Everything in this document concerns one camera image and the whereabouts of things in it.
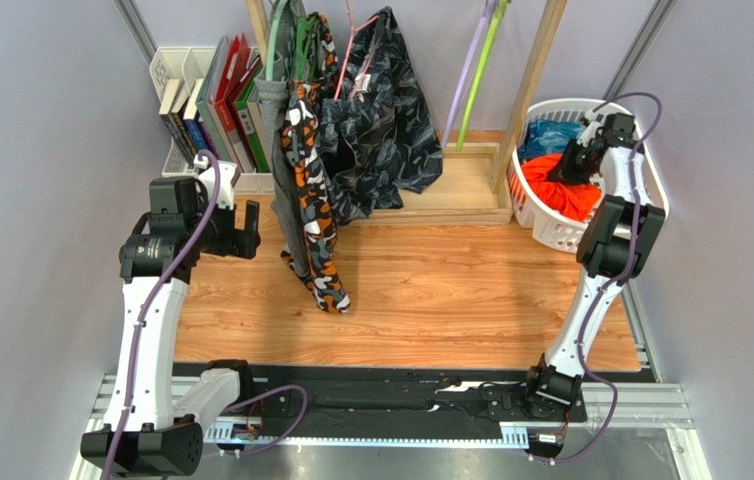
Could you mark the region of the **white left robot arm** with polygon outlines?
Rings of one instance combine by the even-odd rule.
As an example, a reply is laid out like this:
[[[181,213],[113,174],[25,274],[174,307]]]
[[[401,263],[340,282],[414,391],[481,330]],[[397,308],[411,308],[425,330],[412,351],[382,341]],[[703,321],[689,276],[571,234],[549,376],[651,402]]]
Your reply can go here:
[[[119,251],[124,326],[115,389],[102,427],[80,444],[104,479],[194,474],[206,430],[255,391],[247,361],[212,360],[184,396],[172,392],[177,325],[200,257],[251,260],[261,244],[260,206],[248,202],[237,228],[224,191],[231,184],[210,171],[153,180],[150,209]]]

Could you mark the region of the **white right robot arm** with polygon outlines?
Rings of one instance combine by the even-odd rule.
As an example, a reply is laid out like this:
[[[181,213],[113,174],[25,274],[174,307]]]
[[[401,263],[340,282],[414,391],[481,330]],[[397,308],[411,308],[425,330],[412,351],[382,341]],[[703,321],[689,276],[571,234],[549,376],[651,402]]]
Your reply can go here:
[[[638,140],[606,149],[607,192],[578,244],[579,281],[552,346],[528,373],[521,401],[536,419],[567,415],[590,374],[588,356],[604,317],[624,286],[643,270],[665,223],[643,179],[646,154]]]

